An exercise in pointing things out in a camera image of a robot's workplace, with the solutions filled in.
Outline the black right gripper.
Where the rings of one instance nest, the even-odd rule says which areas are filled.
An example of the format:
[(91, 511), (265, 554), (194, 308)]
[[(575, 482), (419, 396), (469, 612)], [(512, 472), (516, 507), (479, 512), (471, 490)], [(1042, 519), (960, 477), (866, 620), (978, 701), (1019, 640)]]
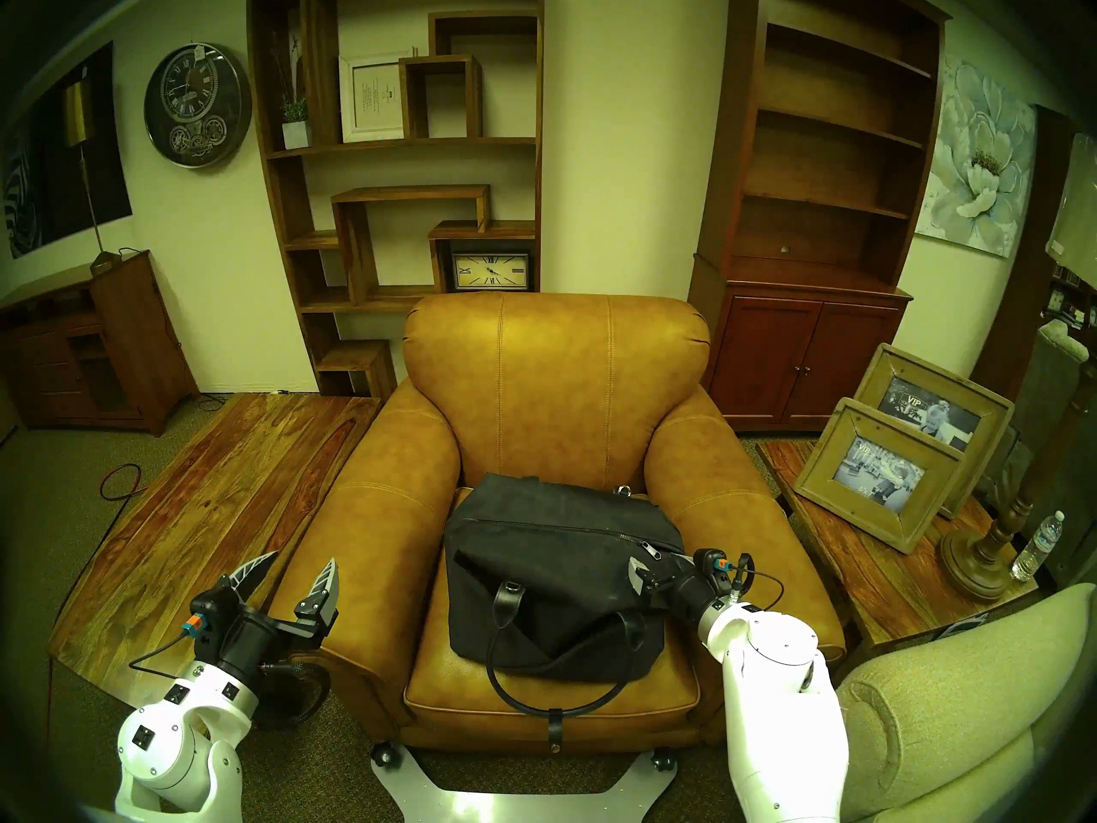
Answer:
[(721, 610), (745, 594), (745, 557), (731, 561), (720, 549), (699, 549), (692, 555), (661, 552), (661, 568), (631, 556), (629, 580), (644, 606), (667, 606), (682, 623), (699, 627), (709, 610)]

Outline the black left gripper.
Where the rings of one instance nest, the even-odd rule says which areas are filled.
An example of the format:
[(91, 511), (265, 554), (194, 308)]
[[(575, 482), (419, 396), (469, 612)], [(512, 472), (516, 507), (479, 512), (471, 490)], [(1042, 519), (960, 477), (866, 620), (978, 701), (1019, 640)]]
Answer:
[(339, 568), (331, 557), (295, 608), (295, 620), (271, 618), (247, 605), (276, 562), (279, 551), (251, 559), (216, 586), (200, 591), (190, 602), (194, 658), (255, 686), (262, 667), (284, 663), (298, 652), (321, 646), (338, 619)]

